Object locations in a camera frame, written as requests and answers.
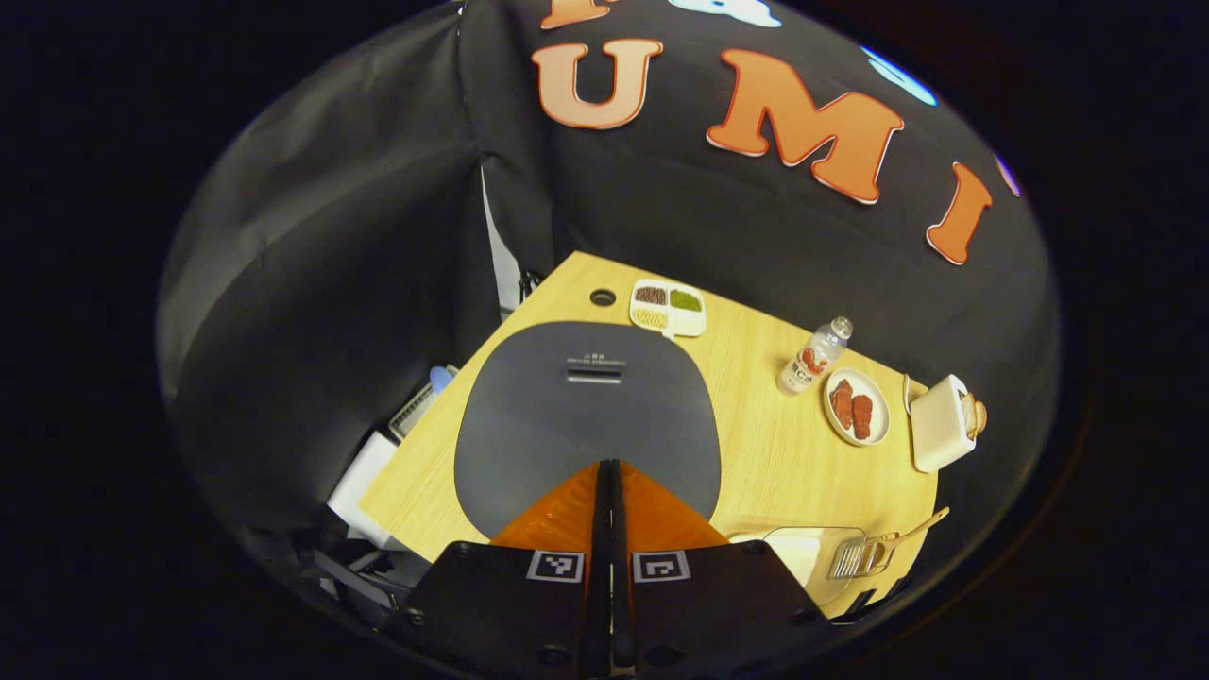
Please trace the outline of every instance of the table surface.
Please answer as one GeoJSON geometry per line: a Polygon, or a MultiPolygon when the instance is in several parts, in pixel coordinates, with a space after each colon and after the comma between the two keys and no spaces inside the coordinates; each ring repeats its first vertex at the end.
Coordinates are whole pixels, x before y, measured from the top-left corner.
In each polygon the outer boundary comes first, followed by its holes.
{"type": "MultiPolygon", "coordinates": [[[[451,541],[488,542],[462,512],[453,486],[457,434],[484,362],[504,339],[539,323],[630,324],[630,292],[640,278],[671,281],[585,253],[567,258],[462,367],[374,480],[361,499],[361,511],[432,561],[451,541]],[[592,304],[589,295],[598,288],[613,290],[617,302],[607,307],[592,304]]],[[[937,476],[912,466],[901,373],[854,350],[835,362],[837,369],[851,368],[869,376],[890,407],[886,438],[872,446],[854,446],[827,421],[825,379],[793,397],[776,387],[776,374],[810,333],[701,293],[705,333],[672,341],[696,363],[713,403],[722,482],[717,508],[708,519],[718,531],[731,537],[781,526],[855,526],[875,536],[906,532],[931,517],[937,476]]],[[[860,346],[858,313],[852,321],[854,344],[860,346]]],[[[910,390],[913,399],[926,392],[914,382],[910,390]]],[[[854,580],[843,597],[822,607],[823,613],[844,613],[860,593],[873,588],[877,592],[868,601],[885,597],[909,571],[924,540],[899,546],[885,571],[854,580]]]]}

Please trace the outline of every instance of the clear plastic container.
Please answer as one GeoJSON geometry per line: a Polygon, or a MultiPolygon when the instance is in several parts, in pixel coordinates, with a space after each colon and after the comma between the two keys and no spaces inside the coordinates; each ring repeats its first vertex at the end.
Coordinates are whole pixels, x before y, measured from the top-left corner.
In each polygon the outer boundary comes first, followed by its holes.
{"type": "Polygon", "coordinates": [[[838,316],[825,323],[810,336],[810,341],[781,369],[776,386],[786,394],[800,394],[832,367],[848,347],[852,336],[852,322],[838,316]]]}

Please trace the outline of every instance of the round plate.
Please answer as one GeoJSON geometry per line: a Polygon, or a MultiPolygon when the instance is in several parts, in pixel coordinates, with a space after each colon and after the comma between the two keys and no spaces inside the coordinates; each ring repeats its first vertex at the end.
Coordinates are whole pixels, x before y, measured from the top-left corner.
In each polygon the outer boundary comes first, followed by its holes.
{"type": "Polygon", "coordinates": [[[850,368],[841,368],[831,374],[827,379],[826,390],[823,390],[823,410],[827,411],[827,420],[831,421],[832,427],[835,432],[844,438],[849,444],[855,444],[857,446],[872,446],[878,442],[886,438],[886,433],[890,432],[890,408],[886,407],[886,398],[881,396],[881,390],[878,390],[878,384],[869,380],[867,375],[858,370],[852,370],[850,368]],[[873,417],[869,419],[869,437],[863,442],[857,439],[852,434],[852,428],[849,427],[844,430],[839,425],[839,419],[835,417],[835,409],[831,405],[831,394],[839,386],[841,380],[848,380],[849,385],[852,386],[852,396],[866,394],[873,399],[873,417]]]}

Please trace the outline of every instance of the meat piece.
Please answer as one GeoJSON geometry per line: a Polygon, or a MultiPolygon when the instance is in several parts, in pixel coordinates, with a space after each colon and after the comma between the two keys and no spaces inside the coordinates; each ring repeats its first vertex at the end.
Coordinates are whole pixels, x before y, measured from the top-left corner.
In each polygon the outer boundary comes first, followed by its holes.
{"type": "Polygon", "coordinates": [[[844,430],[852,427],[852,386],[848,380],[840,380],[832,392],[832,410],[835,411],[835,420],[840,427],[844,430]]]}
{"type": "Polygon", "coordinates": [[[864,394],[852,397],[852,434],[857,439],[869,438],[870,420],[873,420],[873,399],[864,394]]]}

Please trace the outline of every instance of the blue object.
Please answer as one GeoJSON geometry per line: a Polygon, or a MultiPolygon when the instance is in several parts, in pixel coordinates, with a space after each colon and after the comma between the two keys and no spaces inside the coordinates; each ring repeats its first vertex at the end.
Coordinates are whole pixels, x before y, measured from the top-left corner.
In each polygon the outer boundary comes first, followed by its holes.
{"type": "Polygon", "coordinates": [[[869,59],[869,65],[873,67],[873,70],[881,74],[881,77],[889,80],[890,82],[897,85],[898,87],[902,87],[908,93],[910,93],[912,97],[919,99],[920,102],[927,104],[929,106],[936,105],[936,97],[932,97],[932,93],[929,92],[926,87],[920,85],[918,80],[898,70],[898,67],[883,59],[877,53],[872,52],[868,47],[861,47],[861,50],[866,54],[873,57],[872,59],[869,59]]]}
{"type": "Polygon", "coordinates": [[[433,385],[433,393],[440,394],[441,390],[445,390],[450,381],[453,380],[453,374],[442,367],[434,365],[428,371],[428,381],[433,385]]]}

